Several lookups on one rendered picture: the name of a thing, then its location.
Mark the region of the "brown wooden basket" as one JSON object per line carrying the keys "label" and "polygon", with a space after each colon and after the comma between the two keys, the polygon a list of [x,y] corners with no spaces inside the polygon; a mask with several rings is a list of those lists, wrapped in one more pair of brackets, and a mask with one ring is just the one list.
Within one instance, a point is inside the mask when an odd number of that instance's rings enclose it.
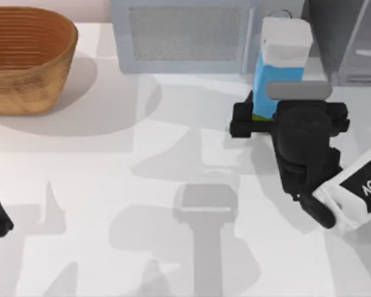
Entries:
{"label": "brown wooden basket", "polygon": [[32,6],[0,6],[0,114],[37,114],[58,101],[68,78],[77,27]]}

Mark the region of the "pale grey microwave oven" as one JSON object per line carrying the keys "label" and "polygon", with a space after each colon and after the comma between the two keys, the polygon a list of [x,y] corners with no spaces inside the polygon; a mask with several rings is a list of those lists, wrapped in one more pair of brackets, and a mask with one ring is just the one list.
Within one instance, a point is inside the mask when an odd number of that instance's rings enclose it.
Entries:
{"label": "pale grey microwave oven", "polygon": [[245,73],[258,0],[109,0],[122,72]]}

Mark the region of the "blue and white carton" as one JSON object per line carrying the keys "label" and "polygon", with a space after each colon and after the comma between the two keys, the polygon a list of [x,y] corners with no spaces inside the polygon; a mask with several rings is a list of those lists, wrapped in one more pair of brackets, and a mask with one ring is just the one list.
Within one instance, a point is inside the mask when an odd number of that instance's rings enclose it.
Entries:
{"label": "blue and white carton", "polygon": [[301,81],[313,43],[310,24],[303,19],[265,17],[252,86],[254,116],[271,119],[278,104],[267,96],[271,81]]}

